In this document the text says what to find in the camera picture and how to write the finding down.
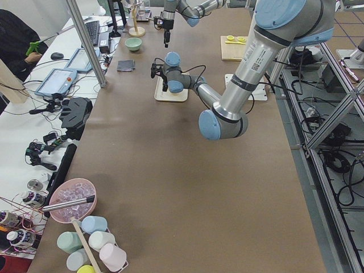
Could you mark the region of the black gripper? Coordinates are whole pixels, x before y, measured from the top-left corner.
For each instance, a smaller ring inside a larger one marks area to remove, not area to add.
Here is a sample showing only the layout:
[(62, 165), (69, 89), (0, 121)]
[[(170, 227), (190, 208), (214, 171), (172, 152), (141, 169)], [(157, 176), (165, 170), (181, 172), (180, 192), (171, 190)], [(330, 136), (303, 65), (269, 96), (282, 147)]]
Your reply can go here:
[(168, 43), (170, 42), (170, 37), (171, 37), (170, 30), (165, 29), (164, 30), (164, 42), (165, 42), (164, 46), (165, 46), (165, 48), (168, 48), (168, 46), (169, 46)]
[(164, 68), (164, 60), (160, 58), (155, 58), (151, 65), (151, 78), (154, 78), (155, 76), (161, 77), (163, 80), (162, 91), (166, 92), (168, 89), (168, 84), (167, 84), (167, 76), (164, 74), (163, 68)]

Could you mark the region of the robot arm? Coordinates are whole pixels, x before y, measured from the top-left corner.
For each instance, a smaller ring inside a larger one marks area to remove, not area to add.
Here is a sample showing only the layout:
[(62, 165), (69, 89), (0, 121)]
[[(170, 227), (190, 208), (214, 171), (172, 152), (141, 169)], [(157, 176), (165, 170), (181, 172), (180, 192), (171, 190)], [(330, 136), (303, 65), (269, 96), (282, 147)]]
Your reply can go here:
[(222, 8), (225, 3), (226, 1), (209, 0), (192, 7), (187, 1), (164, 1), (161, 15), (154, 18), (154, 23), (159, 24), (159, 27), (164, 30), (164, 47), (169, 46), (176, 13), (179, 13), (191, 27), (194, 27), (201, 18), (215, 9)]
[(278, 52), (289, 46), (315, 45), (329, 40), (334, 30), (335, 1), (257, 1), (245, 54), (223, 95), (202, 76), (185, 75), (180, 56), (167, 53), (164, 63), (151, 67), (151, 77), (163, 79), (163, 90), (193, 90), (209, 106), (198, 120), (209, 140), (236, 138), (247, 129), (243, 105), (259, 85)]

